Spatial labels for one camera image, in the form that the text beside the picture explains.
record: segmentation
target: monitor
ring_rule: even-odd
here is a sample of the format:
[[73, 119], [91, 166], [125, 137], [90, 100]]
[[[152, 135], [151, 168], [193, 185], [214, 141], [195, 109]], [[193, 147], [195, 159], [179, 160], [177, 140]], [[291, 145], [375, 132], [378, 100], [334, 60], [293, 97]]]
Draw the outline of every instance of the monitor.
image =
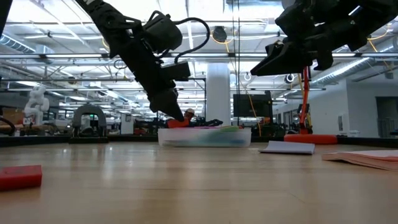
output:
[[234, 117], [253, 118], [253, 104], [257, 117], [272, 117], [272, 98], [270, 95], [234, 95]]

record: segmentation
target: red block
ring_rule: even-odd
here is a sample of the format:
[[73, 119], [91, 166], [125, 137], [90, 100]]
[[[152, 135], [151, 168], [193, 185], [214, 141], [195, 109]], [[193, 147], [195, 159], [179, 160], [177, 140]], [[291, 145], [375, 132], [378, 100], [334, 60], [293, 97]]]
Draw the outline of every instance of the red block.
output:
[[5, 167], [0, 171], [0, 191], [42, 185], [42, 166]]

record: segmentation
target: humanoid robot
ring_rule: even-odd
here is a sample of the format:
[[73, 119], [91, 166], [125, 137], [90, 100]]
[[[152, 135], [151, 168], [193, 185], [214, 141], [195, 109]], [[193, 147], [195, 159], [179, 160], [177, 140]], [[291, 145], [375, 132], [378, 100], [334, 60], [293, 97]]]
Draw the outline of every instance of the humanoid robot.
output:
[[24, 114], [25, 118], [34, 115], [34, 121], [31, 121], [32, 124], [42, 125], [43, 112], [48, 111], [50, 108], [49, 99], [44, 97], [44, 93], [45, 87], [43, 86], [36, 86], [29, 93], [29, 101], [25, 105]]

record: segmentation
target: desk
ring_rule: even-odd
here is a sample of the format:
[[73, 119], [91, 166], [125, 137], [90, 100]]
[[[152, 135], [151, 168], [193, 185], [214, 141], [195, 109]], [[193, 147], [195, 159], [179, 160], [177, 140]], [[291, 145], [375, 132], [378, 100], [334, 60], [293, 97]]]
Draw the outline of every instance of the desk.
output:
[[398, 174], [249, 149], [155, 143], [0, 149], [2, 166], [42, 164], [41, 189], [0, 193], [2, 223], [397, 223]]

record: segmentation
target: white column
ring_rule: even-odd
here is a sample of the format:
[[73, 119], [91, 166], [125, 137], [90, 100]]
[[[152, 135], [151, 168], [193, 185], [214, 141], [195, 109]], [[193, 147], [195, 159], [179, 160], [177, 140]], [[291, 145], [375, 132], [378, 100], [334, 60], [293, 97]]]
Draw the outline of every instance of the white column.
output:
[[231, 125], [231, 93], [227, 63], [209, 63], [206, 79], [206, 120], [218, 119], [223, 126]]

